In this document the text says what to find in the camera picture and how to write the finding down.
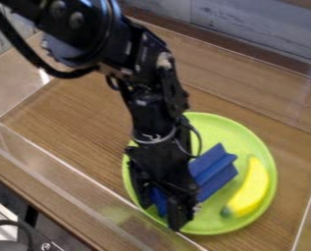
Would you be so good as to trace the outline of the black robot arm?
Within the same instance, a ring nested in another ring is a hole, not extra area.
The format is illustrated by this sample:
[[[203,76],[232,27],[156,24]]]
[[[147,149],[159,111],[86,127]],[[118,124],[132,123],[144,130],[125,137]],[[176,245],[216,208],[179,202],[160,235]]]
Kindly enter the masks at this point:
[[[70,67],[56,70],[35,54],[0,12],[0,31],[34,66],[58,78],[104,74],[121,93],[133,123],[125,150],[139,204],[156,206],[168,227],[192,220],[199,185],[189,173],[188,93],[165,42],[121,12],[117,0],[0,0],[43,32],[47,55]]]

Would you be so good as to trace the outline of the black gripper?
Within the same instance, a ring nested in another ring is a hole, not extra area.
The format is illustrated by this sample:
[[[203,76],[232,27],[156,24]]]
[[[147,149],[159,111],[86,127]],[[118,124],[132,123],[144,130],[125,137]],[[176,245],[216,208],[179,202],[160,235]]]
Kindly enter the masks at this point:
[[[125,153],[139,204],[149,209],[155,203],[152,190],[156,187],[156,175],[163,175],[172,167],[183,168],[193,158],[191,132],[173,130],[161,135],[135,131],[133,145],[128,146]],[[172,230],[179,231],[193,220],[196,204],[195,196],[168,196],[167,221]]]

